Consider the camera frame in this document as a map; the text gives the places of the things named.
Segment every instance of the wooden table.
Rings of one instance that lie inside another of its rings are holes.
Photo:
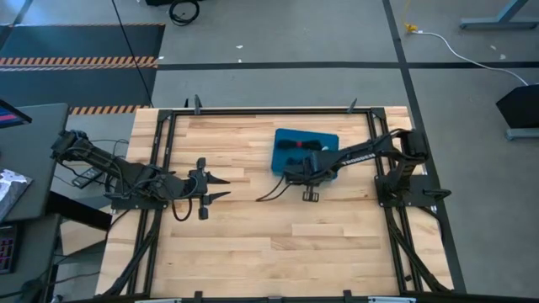
[[[411,128],[407,108],[385,110],[390,130]],[[137,111],[128,161],[148,163],[157,112]],[[167,128],[158,164],[163,163]],[[318,203],[302,201],[304,187],[291,187],[271,202],[254,202],[279,180],[270,171],[277,128],[336,134],[340,148],[369,139],[366,117],[358,114],[179,117],[170,170],[185,178],[197,158],[206,157],[207,171],[231,181],[211,185],[210,192],[232,193],[209,207],[207,221],[196,218],[196,209],[186,222],[177,222],[170,207],[164,211],[153,298],[191,298],[196,290],[204,297],[341,296],[343,290],[398,294],[385,216],[376,200],[374,161],[341,169],[336,180],[321,186]],[[187,210],[186,201],[176,205],[182,214]],[[417,254],[451,288],[436,220],[414,208],[408,208],[408,218]],[[96,293],[107,290],[131,258],[138,220],[139,211],[131,211],[110,232]]]

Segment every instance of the blue tray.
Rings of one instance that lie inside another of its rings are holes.
[[[339,150],[339,136],[337,135],[302,130],[277,129],[275,131],[275,141],[273,144],[271,170],[278,176],[282,175],[288,158],[293,158],[294,160],[299,161],[306,157],[310,152],[309,150],[303,148],[291,148],[288,150],[275,148],[277,146],[277,141],[279,140],[318,140],[320,143],[322,143],[322,146],[327,146],[330,151]]]

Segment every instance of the gray floor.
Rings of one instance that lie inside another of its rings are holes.
[[[494,16],[506,2],[413,0],[407,21],[444,35],[457,52],[477,61],[539,61],[539,29],[459,30],[460,18]],[[201,3],[200,18],[183,28],[170,24],[166,7],[149,8],[135,0],[117,3],[126,23],[167,24],[161,63],[397,60],[381,1],[208,0]],[[404,3],[392,0],[398,24]],[[519,15],[539,18],[539,1],[530,1]],[[0,23],[12,17],[0,13]],[[27,24],[116,22],[109,0],[34,0],[24,19]],[[402,35],[402,40],[408,61],[458,61],[434,37]],[[530,83],[539,82],[537,69],[514,72]],[[411,74],[440,181],[453,192],[446,203],[468,292],[539,297],[539,204],[534,190],[539,141],[506,141],[506,124],[494,105],[519,82],[478,69]],[[182,106],[195,93],[205,106],[345,105],[354,98],[359,105],[408,105],[399,70],[157,73],[153,100],[158,107]],[[69,126],[95,139],[120,139],[129,137],[132,121],[130,114],[73,116]],[[53,186],[77,198],[101,190],[80,192],[58,180]],[[67,268],[61,274],[81,271],[87,268]],[[95,280],[82,283],[85,287],[74,282],[76,295],[58,291],[72,299],[90,296]]]

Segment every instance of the black floor mat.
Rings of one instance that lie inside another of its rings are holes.
[[[142,68],[141,72],[152,93],[156,69]],[[149,105],[135,68],[0,72],[0,99],[13,106]]]
[[[125,25],[135,56],[158,56],[164,25]],[[17,25],[0,57],[130,56],[119,25]]]

